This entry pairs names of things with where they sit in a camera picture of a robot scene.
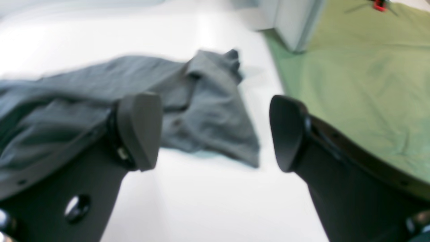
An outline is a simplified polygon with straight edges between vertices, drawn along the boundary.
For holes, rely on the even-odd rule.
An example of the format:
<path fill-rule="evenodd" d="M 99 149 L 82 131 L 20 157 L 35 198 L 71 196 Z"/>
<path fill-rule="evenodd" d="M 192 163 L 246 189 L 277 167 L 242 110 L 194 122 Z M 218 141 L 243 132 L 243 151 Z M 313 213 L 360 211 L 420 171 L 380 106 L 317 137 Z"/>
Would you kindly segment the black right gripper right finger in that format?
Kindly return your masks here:
<path fill-rule="evenodd" d="M 275 158 L 309 189 L 330 242 L 428 242 L 429 183 L 375 157 L 300 101 L 270 102 Z"/>

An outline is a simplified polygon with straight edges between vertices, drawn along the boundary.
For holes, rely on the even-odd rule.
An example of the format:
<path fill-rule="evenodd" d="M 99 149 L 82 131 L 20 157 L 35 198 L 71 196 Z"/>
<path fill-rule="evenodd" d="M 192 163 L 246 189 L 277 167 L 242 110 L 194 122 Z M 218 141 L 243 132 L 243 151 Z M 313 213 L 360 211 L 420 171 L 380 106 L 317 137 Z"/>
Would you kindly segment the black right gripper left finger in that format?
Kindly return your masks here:
<path fill-rule="evenodd" d="M 100 241 L 124 177 L 156 166 L 162 116 L 159 95 L 128 95 L 49 155 L 20 151 L 1 168 L 1 241 Z"/>

